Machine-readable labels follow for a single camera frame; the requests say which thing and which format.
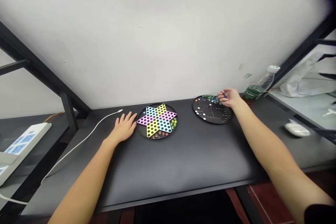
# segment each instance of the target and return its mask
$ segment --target charging cable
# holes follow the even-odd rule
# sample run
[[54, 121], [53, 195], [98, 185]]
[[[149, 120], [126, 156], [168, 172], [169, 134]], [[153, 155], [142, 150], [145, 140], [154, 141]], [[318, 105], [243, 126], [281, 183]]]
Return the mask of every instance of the charging cable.
[[[41, 184], [43, 183], [43, 181], [46, 179], [46, 177], [48, 177], [48, 175], [52, 172], [52, 170], [56, 167], [56, 165], [58, 165], [59, 164], [59, 162], [61, 162], [67, 155], [69, 155], [74, 149], [76, 149], [82, 142], [84, 142], [86, 139], [88, 139], [89, 138], [89, 136], [91, 136], [91, 134], [94, 132], [94, 130], [97, 128], [97, 126], [101, 123], [101, 121], [103, 121], [106, 117], [109, 117], [109, 116], [111, 116], [111, 115], [113, 115], [113, 114], [117, 114], [117, 113], [120, 113], [122, 111], [122, 109], [121, 110], [119, 110], [119, 111], [117, 111], [117, 112], [114, 112], [114, 113], [112, 113], [112, 114], [109, 114], [109, 115], [107, 115], [107, 116], [105, 116], [103, 119], [101, 119], [100, 121], [99, 121], [99, 123], [97, 123], [97, 125], [94, 127], [94, 129], [91, 131], [91, 133], [86, 137], [86, 138], [84, 138], [84, 140], [82, 140], [79, 144], [77, 144], [71, 151], [69, 151], [67, 154], [65, 154], [65, 156], [64, 157], [62, 157], [52, 168], [51, 168], [51, 170], [47, 173], [47, 175], [42, 179], [42, 181], [41, 181]], [[10, 201], [10, 202], [14, 202], [14, 203], [18, 203], [18, 204], [22, 204], [22, 205], [27, 205], [28, 204], [28, 202], [23, 202], [23, 201], [18, 201], [18, 200], [15, 200], [15, 199], [11, 199], [11, 198], [8, 198], [8, 197], [6, 197], [6, 196], [3, 196], [2, 194], [0, 194], [0, 198], [1, 199], [4, 199], [4, 200], [7, 200], [7, 201]]]

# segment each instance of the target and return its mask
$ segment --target hand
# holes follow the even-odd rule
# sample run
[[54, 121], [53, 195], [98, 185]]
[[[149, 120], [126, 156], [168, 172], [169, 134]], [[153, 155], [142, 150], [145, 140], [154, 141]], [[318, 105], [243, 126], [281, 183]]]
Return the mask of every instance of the hand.
[[227, 107], [233, 108], [238, 103], [242, 102], [242, 98], [236, 89], [224, 89], [218, 93], [217, 99]]
[[135, 127], [137, 126], [137, 122], [133, 122], [135, 117], [137, 116], [136, 113], [132, 115], [132, 112], [129, 112], [125, 117], [125, 114], [122, 114], [120, 120], [119, 118], [116, 119], [114, 129], [110, 133], [110, 135], [104, 140], [109, 144], [112, 144], [114, 147], [118, 145], [118, 143], [125, 141], [129, 138]]

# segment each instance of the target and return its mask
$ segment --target black sleeve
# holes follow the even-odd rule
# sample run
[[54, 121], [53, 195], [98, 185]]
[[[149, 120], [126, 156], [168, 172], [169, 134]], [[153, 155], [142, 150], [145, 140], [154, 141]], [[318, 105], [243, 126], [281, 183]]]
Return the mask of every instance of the black sleeve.
[[336, 207], [329, 205], [311, 205], [307, 207], [304, 213], [305, 224], [335, 224]]

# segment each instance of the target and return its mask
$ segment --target desk leg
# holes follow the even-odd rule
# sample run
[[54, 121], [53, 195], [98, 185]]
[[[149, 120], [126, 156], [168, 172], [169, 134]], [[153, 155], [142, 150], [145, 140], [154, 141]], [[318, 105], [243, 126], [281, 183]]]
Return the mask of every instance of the desk leg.
[[66, 118], [69, 123], [69, 132], [74, 136], [78, 130], [78, 124], [75, 117], [74, 108], [72, 106], [71, 98], [66, 93], [61, 92], [61, 99], [65, 110]]
[[244, 208], [244, 211], [250, 221], [250, 224], [263, 224], [263, 220], [259, 215], [257, 207], [253, 203], [246, 186], [235, 187], [234, 190]]

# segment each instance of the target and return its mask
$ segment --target chinese checkers board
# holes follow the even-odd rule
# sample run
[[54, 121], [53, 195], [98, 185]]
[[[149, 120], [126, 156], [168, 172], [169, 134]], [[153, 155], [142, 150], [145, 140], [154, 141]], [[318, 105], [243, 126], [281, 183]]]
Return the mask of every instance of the chinese checkers board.
[[172, 107], [156, 103], [144, 108], [136, 121], [141, 135], [158, 140], [170, 136], [176, 129], [177, 114]]
[[192, 102], [196, 115], [204, 121], [213, 124], [225, 124], [232, 118], [232, 110], [217, 100], [217, 96], [202, 95]]

